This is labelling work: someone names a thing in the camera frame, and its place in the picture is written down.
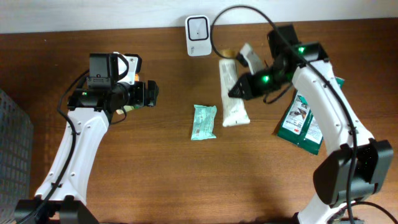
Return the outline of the green lid jar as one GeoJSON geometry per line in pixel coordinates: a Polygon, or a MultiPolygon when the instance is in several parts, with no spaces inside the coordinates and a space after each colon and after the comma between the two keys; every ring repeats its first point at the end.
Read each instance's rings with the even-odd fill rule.
{"type": "Polygon", "coordinates": [[[118,109],[116,110],[117,114],[124,114],[127,113],[129,111],[135,110],[135,107],[133,106],[124,106],[122,109],[118,109]]]}

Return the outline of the green white 3M bag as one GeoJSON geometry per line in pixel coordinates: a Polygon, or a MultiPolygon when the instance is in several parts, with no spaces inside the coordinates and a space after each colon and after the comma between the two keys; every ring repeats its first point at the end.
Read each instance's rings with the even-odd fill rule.
{"type": "Polygon", "coordinates": [[[323,135],[306,99],[298,90],[283,117],[277,136],[311,154],[319,153],[323,135]]]}

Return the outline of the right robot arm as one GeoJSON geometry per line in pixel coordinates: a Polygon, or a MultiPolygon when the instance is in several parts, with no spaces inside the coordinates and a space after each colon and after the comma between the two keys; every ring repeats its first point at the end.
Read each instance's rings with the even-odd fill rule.
{"type": "Polygon", "coordinates": [[[304,44],[292,25],[267,36],[274,60],[266,67],[250,45],[237,54],[249,72],[228,95],[251,100],[289,83],[303,95],[323,135],[327,158],[313,173],[315,195],[294,223],[332,223],[353,206],[378,193],[393,159],[393,148],[364,127],[345,98],[328,54],[318,42],[304,44]]]}

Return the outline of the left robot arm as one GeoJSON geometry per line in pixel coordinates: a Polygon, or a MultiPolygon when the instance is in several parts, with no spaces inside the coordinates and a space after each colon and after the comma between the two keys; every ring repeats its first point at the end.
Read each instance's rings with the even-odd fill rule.
{"type": "Polygon", "coordinates": [[[14,210],[17,223],[97,223],[86,206],[86,194],[96,152],[114,114],[154,107],[156,82],[139,79],[138,54],[91,53],[89,69],[64,93],[67,113],[57,112],[67,124],[55,160],[32,200],[20,200],[14,210]]]}

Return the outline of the teal snack packet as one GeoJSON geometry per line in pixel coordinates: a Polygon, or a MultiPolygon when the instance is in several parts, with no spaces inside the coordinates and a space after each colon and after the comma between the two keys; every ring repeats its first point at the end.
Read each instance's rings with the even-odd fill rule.
{"type": "Polygon", "coordinates": [[[206,139],[216,139],[213,134],[216,106],[194,105],[194,118],[191,140],[201,141],[206,139]]]}

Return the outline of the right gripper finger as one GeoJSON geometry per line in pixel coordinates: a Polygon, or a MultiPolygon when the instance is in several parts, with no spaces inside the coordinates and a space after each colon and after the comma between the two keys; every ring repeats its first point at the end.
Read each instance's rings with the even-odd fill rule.
{"type": "Polygon", "coordinates": [[[244,73],[241,75],[231,91],[241,91],[241,92],[247,92],[251,89],[250,86],[250,81],[251,81],[252,75],[250,73],[244,73]]]}
{"type": "Polygon", "coordinates": [[[228,96],[230,98],[239,98],[243,100],[252,99],[252,92],[250,87],[247,86],[234,86],[229,92],[228,96]]]}

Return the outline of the orange tissue pack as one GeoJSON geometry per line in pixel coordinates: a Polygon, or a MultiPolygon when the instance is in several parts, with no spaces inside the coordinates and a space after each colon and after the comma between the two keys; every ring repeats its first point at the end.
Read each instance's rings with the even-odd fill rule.
{"type": "Polygon", "coordinates": [[[134,76],[134,81],[135,81],[135,82],[139,82],[139,81],[140,81],[140,78],[139,78],[139,74],[138,74],[138,73],[135,74],[135,76],[134,76]]]}

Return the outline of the grey plastic basket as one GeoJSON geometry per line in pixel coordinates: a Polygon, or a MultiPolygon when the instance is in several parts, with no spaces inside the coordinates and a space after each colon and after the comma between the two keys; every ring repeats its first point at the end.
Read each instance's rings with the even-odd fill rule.
{"type": "Polygon", "coordinates": [[[29,115],[1,91],[1,223],[12,223],[18,201],[29,197],[33,133],[29,115]]]}

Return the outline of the white tube gold cap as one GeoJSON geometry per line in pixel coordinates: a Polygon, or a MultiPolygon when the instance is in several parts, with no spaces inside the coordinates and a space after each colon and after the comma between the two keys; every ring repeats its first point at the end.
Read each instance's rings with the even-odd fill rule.
{"type": "Polygon", "coordinates": [[[240,98],[231,98],[229,91],[238,80],[237,66],[234,59],[235,51],[222,50],[221,55],[226,57],[219,60],[221,100],[223,105],[223,127],[249,124],[250,119],[240,98]]]}

